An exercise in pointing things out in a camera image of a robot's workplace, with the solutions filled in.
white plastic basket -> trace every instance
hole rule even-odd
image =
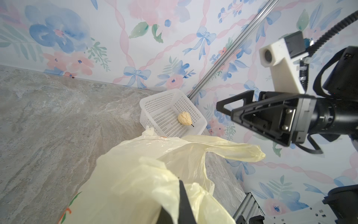
[[[164,137],[183,137],[202,134],[208,124],[204,116],[179,89],[160,92],[139,102],[142,112],[140,123],[145,128],[153,127],[155,132]],[[186,111],[190,114],[193,126],[182,125],[178,115]]]

plastic bag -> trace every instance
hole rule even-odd
[[[155,224],[163,207],[177,224],[179,178],[198,224],[234,224],[212,196],[214,183],[207,178],[204,164],[206,151],[247,162],[265,157],[256,145],[205,135],[165,138],[150,128],[97,159],[90,179],[79,188],[59,223]]]

